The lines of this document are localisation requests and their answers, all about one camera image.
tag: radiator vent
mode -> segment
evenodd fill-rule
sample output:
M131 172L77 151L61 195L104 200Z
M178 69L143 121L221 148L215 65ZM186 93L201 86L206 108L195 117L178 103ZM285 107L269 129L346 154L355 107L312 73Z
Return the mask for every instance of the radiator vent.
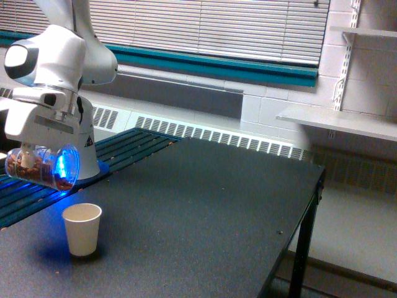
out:
M210 129L201 125L194 125L185 122L169 122L168 120L160 117L155 119L154 117L143 117L142 115L139 115L136 118L135 127L166 133L180 138L199 138L210 142L247 148L287 158L294 158L296 160L302 160L304 157L303 153L306 151L301 148L296 148L289 143L278 142L266 138L251 137L242 133L230 134L227 130Z
M8 88L0 88L0 97L12 99L12 90Z
M93 106L92 107L92 124L95 128L112 130L119 111L108 107Z
M313 159L315 163L325 165L328 181L396 194L397 165L395 163L370 160L348 153L336 153L323 148L315 150Z

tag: white shelf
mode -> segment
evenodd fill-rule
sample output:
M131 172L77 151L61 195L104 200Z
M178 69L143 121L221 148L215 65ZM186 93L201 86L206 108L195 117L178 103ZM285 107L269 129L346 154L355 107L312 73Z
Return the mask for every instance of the white shelf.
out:
M354 133L373 138L397 141L397 120L320 107L294 105L286 108L277 119L298 124Z
M364 36L373 36L373 37L389 37L389 38L397 38L396 31L385 31L385 30L375 30L375 29L363 29L363 28L350 28L350 27L338 27L331 26L332 31L341 31L344 33L352 33Z

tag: teal window frame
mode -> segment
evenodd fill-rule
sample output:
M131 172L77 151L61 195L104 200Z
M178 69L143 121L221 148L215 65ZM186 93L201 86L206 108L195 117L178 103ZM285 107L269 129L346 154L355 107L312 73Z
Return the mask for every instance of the teal window frame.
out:
M0 45L8 46L16 40L33 36L34 34L0 30ZM221 76L230 80L307 87L315 87L318 77L318 69L315 67L280 65L124 45L105 44L105 46L115 54L119 63L165 68L200 76Z

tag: table leg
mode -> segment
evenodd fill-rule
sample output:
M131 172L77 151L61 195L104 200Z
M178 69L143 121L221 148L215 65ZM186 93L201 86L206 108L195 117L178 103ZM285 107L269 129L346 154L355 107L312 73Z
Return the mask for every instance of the table leg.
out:
M300 225L297 252L295 253L290 291L288 293L289 298L300 297L303 277L305 276L306 262L309 255L311 234L313 233L314 218L316 217L317 204L317 198L312 200Z

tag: table surface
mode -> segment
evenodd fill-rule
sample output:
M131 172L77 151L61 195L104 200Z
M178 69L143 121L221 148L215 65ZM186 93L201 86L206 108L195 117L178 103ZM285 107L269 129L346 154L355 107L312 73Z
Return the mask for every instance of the table surface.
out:
M0 232L1 297L257 297L323 171L179 141ZM61 218L81 202L103 210L88 258Z

